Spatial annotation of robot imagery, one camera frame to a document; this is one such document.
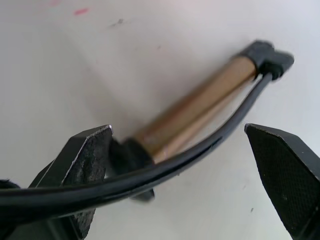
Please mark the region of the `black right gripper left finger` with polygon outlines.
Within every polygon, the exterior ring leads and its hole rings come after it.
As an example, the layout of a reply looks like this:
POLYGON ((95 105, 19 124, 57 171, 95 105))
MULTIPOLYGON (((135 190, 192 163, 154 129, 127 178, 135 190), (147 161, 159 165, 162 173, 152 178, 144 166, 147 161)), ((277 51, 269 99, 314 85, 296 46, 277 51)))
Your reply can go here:
MULTIPOLYGON (((58 156, 41 170, 30 188, 65 187, 102 182, 105 178, 108 148, 113 134, 110 125, 82 131, 72 136, 58 156)), ((87 237, 95 209, 74 215, 2 227, 2 240, 83 240, 87 237)))

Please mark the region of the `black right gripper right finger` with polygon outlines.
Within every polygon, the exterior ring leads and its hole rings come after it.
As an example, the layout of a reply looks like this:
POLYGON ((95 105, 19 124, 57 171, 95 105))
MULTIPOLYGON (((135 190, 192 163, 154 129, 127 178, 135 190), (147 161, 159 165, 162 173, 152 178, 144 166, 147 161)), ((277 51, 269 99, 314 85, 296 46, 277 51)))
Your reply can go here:
POLYGON ((292 133, 248 123, 263 187, 294 240, 320 238, 320 158, 292 133))

